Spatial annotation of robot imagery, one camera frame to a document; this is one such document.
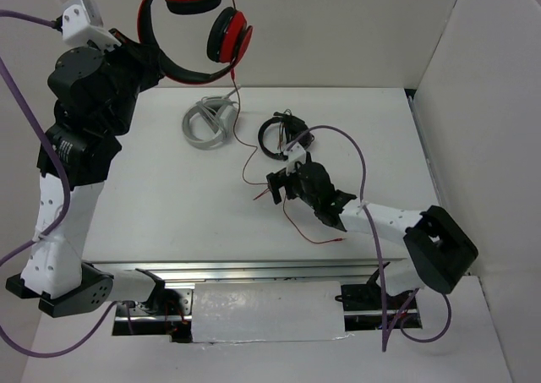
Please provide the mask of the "red and black headphones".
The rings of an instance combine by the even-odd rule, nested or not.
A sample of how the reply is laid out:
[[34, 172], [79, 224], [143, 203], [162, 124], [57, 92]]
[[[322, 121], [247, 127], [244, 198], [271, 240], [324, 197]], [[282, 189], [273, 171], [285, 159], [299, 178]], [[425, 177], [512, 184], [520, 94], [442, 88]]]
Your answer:
[[139, 42], [158, 48], [165, 76], [183, 85], [234, 74], [253, 30], [235, 0], [141, 0], [137, 17]]

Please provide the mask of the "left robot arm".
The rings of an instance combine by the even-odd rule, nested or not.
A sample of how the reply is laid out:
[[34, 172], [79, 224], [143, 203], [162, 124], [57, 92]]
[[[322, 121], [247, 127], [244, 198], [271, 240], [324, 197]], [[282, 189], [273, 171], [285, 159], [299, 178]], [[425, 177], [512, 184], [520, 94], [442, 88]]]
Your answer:
[[174, 293], [155, 274], [111, 273], [85, 261], [83, 251], [101, 191], [131, 126], [141, 92], [165, 74], [156, 45], [114, 31], [109, 50], [87, 43], [56, 61], [47, 84], [56, 98], [54, 124], [38, 129], [40, 208], [25, 268], [9, 277], [15, 297], [34, 299], [53, 318], [89, 313], [107, 301], [135, 302], [146, 314], [165, 309]]

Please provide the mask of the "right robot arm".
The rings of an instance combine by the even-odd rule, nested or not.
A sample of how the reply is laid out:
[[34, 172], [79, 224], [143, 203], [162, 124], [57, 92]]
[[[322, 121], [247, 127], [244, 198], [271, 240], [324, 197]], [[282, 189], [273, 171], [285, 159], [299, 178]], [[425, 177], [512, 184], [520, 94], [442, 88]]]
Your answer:
[[444, 295], [478, 258], [478, 249], [446, 209], [412, 211], [361, 200], [337, 189], [324, 166], [309, 155], [266, 175], [275, 204], [300, 199], [327, 227], [363, 233], [402, 246], [406, 257], [383, 267], [368, 288], [372, 305], [386, 308], [397, 295], [425, 287]]

